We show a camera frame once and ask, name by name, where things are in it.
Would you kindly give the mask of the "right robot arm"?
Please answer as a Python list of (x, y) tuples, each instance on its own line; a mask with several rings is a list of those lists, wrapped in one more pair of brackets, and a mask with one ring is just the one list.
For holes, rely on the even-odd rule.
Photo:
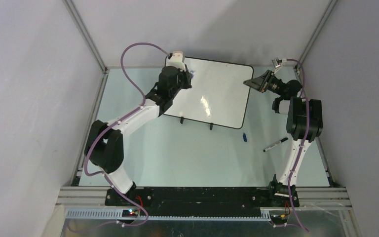
[(258, 92), (271, 91), (278, 95), (273, 101), (275, 113), (286, 115), (286, 132), (290, 142), (284, 165), (269, 183), (267, 200), (281, 206), (296, 192), (297, 176), (304, 156), (323, 130), (322, 102), (299, 96), (303, 86), (297, 80), (283, 82), (271, 70), (261, 76), (244, 81), (244, 85)]

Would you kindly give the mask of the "white whiteboard black frame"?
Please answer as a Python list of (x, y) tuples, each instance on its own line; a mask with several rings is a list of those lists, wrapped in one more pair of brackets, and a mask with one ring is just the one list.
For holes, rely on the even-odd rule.
[(252, 79), (250, 65), (187, 57), (192, 74), (190, 89), (181, 90), (166, 115), (240, 129), (245, 120)]

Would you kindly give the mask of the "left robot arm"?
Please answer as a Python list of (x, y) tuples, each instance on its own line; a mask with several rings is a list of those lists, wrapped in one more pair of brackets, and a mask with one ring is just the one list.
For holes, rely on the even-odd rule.
[(190, 89), (192, 74), (186, 64), (165, 66), (158, 82), (144, 96), (142, 105), (126, 115), (108, 122), (96, 120), (92, 123), (86, 141), (83, 171), (93, 176), (87, 169), (91, 162), (99, 168), (113, 189), (118, 191), (117, 199), (123, 205), (132, 205), (136, 192), (134, 182), (128, 176), (124, 162), (124, 139), (149, 121), (163, 115), (173, 104), (174, 98), (183, 89)]

